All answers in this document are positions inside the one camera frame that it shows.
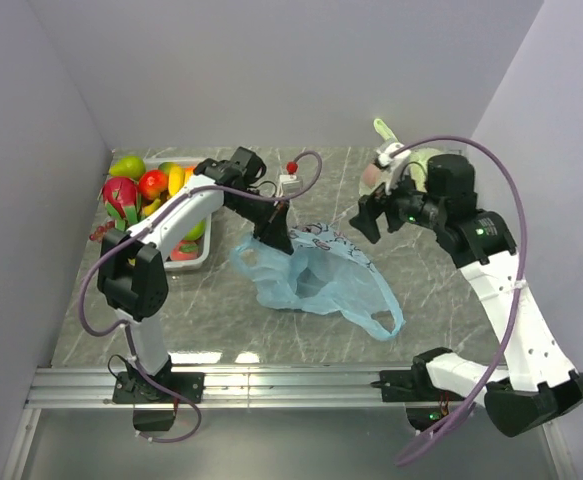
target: white wall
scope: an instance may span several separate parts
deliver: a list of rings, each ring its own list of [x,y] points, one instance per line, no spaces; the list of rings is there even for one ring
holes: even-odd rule
[[[0,0],[0,472],[64,318],[108,155],[31,8]]]
[[[583,2],[545,3],[474,138],[518,179],[530,230],[529,280],[583,371]],[[476,162],[485,205],[513,223],[504,183]],[[583,479],[583,405],[560,425]]]
[[[470,135],[541,0],[29,0],[112,147]]]

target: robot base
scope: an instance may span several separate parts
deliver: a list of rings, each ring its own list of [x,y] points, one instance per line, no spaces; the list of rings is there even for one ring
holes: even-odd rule
[[[173,403],[173,410],[140,408],[134,409],[133,427],[139,432],[166,432],[175,422],[177,403],[173,397],[147,383],[139,372],[127,366],[126,372],[117,375],[112,403],[117,405],[150,405]],[[160,385],[179,393],[194,403],[202,401],[204,373],[172,372],[171,362],[165,365],[153,379]]]

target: plastic bag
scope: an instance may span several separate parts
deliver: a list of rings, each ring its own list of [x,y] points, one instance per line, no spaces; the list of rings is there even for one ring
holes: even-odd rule
[[[344,235],[317,223],[289,230],[293,255],[248,235],[231,252],[231,262],[250,278],[258,302],[268,308],[326,315],[340,311],[376,340],[397,335],[404,324],[398,300],[373,263]],[[255,262],[245,254],[252,250]],[[390,312],[394,327],[386,330],[372,315]]]

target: robotic arm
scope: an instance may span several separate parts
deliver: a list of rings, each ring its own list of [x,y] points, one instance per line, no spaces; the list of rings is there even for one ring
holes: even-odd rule
[[[105,235],[101,261],[105,256],[108,260],[98,271],[98,290],[115,310],[117,324],[125,327],[132,355],[143,370],[125,362],[127,372],[117,375],[114,403],[169,403],[169,395],[155,384],[200,401],[203,374],[187,379],[187,374],[172,372],[164,343],[159,310],[166,301],[168,284],[163,259],[195,225],[223,206],[251,221],[255,238],[293,253],[286,225],[288,201],[257,200],[259,192],[253,184],[265,173],[262,159],[242,147],[230,160],[207,159],[196,167],[186,187],[159,211],[126,232],[110,230]],[[138,431],[164,431],[174,418],[169,412],[165,416],[164,412],[145,411],[134,415],[134,426]]]
[[[389,168],[384,156],[376,165]],[[518,252],[500,215],[477,208],[475,170],[461,155],[443,154],[429,160],[427,192],[418,191],[409,164],[397,157],[400,172],[394,188],[380,185],[358,202],[350,221],[372,243],[380,239],[377,218],[384,214],[390,233],[405,223],[433,230],[436,241],[452,258],[482,303],[502,341],[514,290],[520,301],[513,334],[505,350],[507,368],[497,368],[480,390],[495,426],[513,437],[564,415],[583,402],[583,372],[578,372],[551,334],[526,281],[516,282]],[[438,348],[414,359],[412,378],[402,385],[381,381],[380,388],[415,390],[427,396],[432,388],[467,397],[487,367]]]

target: small red ball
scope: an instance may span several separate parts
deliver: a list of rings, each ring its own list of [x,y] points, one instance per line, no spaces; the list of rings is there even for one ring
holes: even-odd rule
[[[289,175],[295,175],[295,172],[298,171],[298,164],[295,162],[287,163],[287,173]]]

